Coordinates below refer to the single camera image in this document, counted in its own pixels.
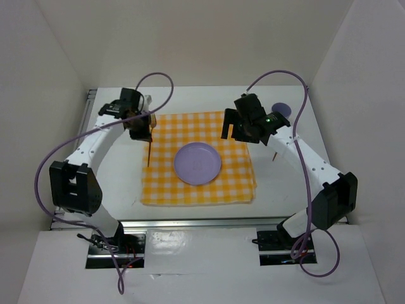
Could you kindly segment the copper fork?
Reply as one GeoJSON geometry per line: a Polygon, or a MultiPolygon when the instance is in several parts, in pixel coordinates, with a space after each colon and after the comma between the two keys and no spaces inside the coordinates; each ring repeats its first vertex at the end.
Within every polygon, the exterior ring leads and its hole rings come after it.
{"type": "Polygon", "coordinates": [[[150,130],[150,140],[149,140],[149,146],[148,146],[148,155],[147,155],[147,167],[149,167],[150,164],[150,157],[151,157],[151,147],[152,147],[152,142],[153,142],[153,130],[157,126],[157,120],[156,120],[156,115],[153,113],[149,117],[149,130],[150,130]]]}

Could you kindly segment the lavender cup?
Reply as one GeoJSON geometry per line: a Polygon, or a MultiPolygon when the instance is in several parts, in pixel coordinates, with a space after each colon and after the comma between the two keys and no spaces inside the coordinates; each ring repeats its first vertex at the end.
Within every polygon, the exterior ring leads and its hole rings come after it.
{"type": "Polygon", "coordinates": [[[285,118],[289,118],[292,114],[292,109],[289,105],[285,103],[275,103],[271,107],[272,112],[279,112],[282,114],[285,118]]]}

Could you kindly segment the lavender plate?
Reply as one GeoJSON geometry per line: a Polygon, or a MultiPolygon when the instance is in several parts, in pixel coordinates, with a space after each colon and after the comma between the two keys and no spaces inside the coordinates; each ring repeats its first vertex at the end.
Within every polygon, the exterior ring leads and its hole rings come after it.
{"type": "Polygon", "coordinates": [[[204,142],[191,142],[175,154],[173,168],[177,177],[190,185],[213,181],[221,170],[221,157],[214,147],[204,142]]]}

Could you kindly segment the yellow checkered cloth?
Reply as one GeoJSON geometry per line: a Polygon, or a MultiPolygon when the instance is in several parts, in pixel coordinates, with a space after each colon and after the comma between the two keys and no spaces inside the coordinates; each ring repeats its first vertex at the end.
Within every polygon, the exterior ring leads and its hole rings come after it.
{"type": "Polygon", "coordinates": [[[153,130],[150,164],[144,148],[141,203],[149,206],[217,206],[250,203],[256,178],[247,144],[221,138],[223,112],[158,115],[153,130]],[[173,168],[176,152],[193,142],[206,143],[219,153],[221,170],[214,181],[191,186],[173,168]]]}

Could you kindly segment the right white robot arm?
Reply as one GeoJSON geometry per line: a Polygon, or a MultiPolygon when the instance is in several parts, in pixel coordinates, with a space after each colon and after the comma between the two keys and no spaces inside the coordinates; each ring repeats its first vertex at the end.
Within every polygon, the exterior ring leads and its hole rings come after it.
{"type": "Polygon", "coordinates": [[[243,94],[224,112],[222,139],[270,146],[304,174],[311,205],[277,227],[279,246],[291,248],[308,228],[328,230],[356,207],[358,179],[328,164],[293,130],[280,112],[266,113],[257,95],[243,94]]]}

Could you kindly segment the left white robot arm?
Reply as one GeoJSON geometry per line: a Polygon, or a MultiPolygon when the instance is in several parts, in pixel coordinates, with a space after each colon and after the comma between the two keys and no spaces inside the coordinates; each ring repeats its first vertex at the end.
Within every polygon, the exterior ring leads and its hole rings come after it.
{"type": "Polygon", "coordinates": [[[123,88],[118,99],[99,110],[96,132],[85,136],[65,161],[54,161],[49,168],[54,205],[98,228],[104,234],[103,246],[112,253],[125,247],[124,230],[103,207],[103,192],[96,174],[109,149],[126,130],[133,140],[151,142],[149,115],[122,123],[126,118],[147,113],[151,102],[150,95],[123,88]]]}

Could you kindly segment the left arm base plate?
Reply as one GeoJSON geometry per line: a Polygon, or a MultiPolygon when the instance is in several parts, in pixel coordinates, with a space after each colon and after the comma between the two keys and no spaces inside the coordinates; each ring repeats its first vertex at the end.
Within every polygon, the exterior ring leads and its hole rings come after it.
{"type": "MultiPolygon", "coordinates": [[[[86,269],[113,269],[115,268],[112,257],[108,251],[107,244],[100,235],[93,233],[90,238],[85,237],[89,242],[87,252],[86,269]]],[[[129,267],[140,269],[144,267],[144,253],[146,248],[146,235],[126,234],[124,244],[108,238],[112,252],[119,268],[129,267]]]]}

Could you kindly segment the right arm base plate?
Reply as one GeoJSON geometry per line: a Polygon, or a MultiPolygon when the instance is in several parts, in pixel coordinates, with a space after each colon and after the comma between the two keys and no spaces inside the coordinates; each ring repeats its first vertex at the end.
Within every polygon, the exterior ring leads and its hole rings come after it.
{"type": "Polygon", "coordinates": [[[296,240],[287,233],[270,230],[257,231],[251,242],[258,248],[260,266],[299,265],[301,258],[304,258],[303,263],[317,263],[312,239],[309,239],[298,258],[291,258],[291,249],[296,240]]]}

